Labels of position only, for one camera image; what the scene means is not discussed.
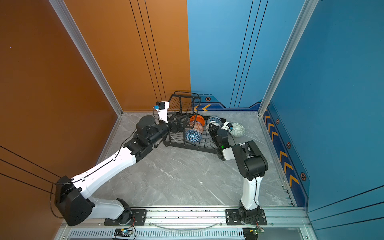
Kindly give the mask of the black wire dish rack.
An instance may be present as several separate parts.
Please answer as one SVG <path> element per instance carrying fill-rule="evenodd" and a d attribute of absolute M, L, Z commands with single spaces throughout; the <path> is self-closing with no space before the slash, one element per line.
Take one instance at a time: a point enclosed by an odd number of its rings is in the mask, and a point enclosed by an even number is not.
<path fill-rule="evenodd" d="M 216 116 L 203 116 L 202 97 L 197 93 L 175 91 L 169 98 L 169 119 L 178 124 L 176 133 L 163 141 L 166 147 L 177 147 L 205 153 L 221 154 L 229 148 L 232 124 Z"/>

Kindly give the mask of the blue white floral bowl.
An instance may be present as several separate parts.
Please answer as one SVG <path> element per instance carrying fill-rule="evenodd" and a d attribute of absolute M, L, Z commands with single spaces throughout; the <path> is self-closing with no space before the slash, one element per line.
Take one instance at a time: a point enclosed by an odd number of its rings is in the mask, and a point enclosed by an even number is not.
<path fill-rule="evenodd" d="M 216 117 L 216 116 L 211 116 L 211 117 L 208 118 L 208 120 L 207 120 L 207 127 L 209 127 L 210 124 L 213 124 L 213 125 L 218 126 L 220 128 L 223 125 L 221 118 Z"/>

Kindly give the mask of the dark blue geometric bowl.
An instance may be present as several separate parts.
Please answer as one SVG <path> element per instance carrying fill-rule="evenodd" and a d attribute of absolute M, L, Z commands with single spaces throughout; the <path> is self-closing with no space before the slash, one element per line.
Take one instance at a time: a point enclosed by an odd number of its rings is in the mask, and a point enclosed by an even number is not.
<path fill-rule="evenodd" d="M 202 135 L 195 129 L 187 130 L 185 133 L 186 140 L 190 143 L 199 143 L 202 139 Z"/>

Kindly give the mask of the red patterned bowl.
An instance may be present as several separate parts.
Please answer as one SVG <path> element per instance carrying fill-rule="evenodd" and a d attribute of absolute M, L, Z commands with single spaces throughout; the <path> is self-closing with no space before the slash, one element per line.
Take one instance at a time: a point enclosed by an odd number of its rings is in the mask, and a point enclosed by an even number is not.
<path fill-rule="evenodd" d="M 191 127 L 198 133 L 202 134 L 204 131 L 204 126 L 200 122 L 190 122 Z"/>

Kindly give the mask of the orange plastic bowl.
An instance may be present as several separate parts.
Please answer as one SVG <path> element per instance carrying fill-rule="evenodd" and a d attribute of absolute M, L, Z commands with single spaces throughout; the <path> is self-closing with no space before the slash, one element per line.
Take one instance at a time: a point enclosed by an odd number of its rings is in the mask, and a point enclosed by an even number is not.
<path fill-rule="evenodd" d="M 206 125 L 206 120 L 205 120 L 204 117 L 201 116 L 201 115 L 193 115 L 193 116 L 190 118 L 190 122 L 191 122 L 191 123 L 199 122 L 203 127 Z"/>

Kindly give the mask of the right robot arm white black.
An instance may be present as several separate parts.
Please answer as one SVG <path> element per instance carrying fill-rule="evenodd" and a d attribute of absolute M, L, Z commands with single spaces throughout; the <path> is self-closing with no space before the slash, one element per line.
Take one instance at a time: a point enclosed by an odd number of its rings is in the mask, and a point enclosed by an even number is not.
<path fill-rule="evenodd" d="M 218 157 L 223 161 L 234 160 L 243 177 L 243 194 L 238 213 L 245 225 L 267 224 L 267 217 L 260 205 L 261 182 L 269 168 L 268 161 L 254 141 L 231 146 L 229 132 L 210 124 L 209 134 L 217 147 Z"/>

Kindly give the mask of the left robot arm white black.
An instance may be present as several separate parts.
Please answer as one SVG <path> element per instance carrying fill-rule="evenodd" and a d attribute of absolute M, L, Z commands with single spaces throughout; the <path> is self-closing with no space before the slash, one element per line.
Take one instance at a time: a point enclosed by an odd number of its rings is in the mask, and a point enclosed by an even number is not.
<path fill-rule="evenodd" d="M 131 207 L 123 200 L 105 200 L 93 193 L 115 175 L 145 158 L 169 133 L 182 132 L 189 117 L 178 113 L 166 115 L 168 120 L 156 122 L 154 116 L 144 116 L 136 131 L 123 141 L 121 148 L 93 168 L 56 183 L 55 206 L 68 226 L 76 226 L 88 219 L 110 219 L 128 225 L 133 216 Z"/>

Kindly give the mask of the green white patterned bowl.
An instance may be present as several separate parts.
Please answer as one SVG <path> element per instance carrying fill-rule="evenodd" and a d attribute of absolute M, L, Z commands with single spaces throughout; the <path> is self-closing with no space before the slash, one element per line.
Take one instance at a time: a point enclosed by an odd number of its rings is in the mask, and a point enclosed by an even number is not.
<path fill-rule="evenodd" d="M 245 134 L 245 127 L 239 123 L 232 123 L 232 129 L 230 129 L 230 134 L 234 138 L 239 138 Z"/>

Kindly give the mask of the right circuit board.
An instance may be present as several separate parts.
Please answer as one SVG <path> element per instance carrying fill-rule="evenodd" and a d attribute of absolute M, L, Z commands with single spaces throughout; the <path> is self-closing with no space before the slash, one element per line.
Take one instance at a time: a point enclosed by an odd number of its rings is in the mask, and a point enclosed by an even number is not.
<path fill-rule="evenodd" d="M 243 237 L 245 240 L 258 240 L 261 233 L 265 230 L 261 227 L 258 228 L 243 228 Z"/>

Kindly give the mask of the left green circuit board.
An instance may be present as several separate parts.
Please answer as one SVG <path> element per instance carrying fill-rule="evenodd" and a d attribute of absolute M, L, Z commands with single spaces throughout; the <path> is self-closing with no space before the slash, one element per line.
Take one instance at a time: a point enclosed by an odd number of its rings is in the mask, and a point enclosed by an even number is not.
<path fill-rule="evenodd" d="M 114 231 L 114 240 L 133 240 L 135 233 L 130 228 L 116 228 Z"/>

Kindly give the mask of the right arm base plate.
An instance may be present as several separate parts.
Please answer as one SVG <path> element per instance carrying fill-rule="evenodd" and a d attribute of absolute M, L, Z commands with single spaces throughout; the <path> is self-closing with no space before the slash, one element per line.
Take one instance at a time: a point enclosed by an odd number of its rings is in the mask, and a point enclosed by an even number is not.
<path fill-rule="evenodd" d="M 266 226 L 267 217 L 265 211 L 261 208 L 254 210 L 238 209 L 226 209 L 226 221 L 228 226 L 235 225 L 259 225 Z"/>

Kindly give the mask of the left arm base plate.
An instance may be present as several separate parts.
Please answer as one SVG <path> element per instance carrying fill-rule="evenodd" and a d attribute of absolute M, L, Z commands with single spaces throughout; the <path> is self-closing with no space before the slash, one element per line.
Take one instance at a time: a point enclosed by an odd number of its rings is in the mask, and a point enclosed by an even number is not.
<path fill-rule="evenodd" d="M 143 226 L 147 217 L 146 209 L 124 211 L 116 220 L 105 219 L 104 226 Z"/>

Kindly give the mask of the aluminium front rail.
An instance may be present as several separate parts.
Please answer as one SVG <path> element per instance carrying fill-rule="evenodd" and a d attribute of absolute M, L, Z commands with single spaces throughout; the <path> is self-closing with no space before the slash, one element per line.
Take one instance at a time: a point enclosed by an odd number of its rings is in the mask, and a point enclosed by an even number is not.
<path fill-rule="evenodd" d="M 134 240 L 244 240 L 243 228 L 265 230 L 258 240 L 315 240 L 317 236 L 303 208 L 264 207 L 267 225 L 228 226 L 231 207 L 143 207 L 143 226 L 104 226 L 105 219 L 91 219 L 70 227 L 60 226 L 57 240 L 113 240 L 116 228 L 130 228 Z"/>

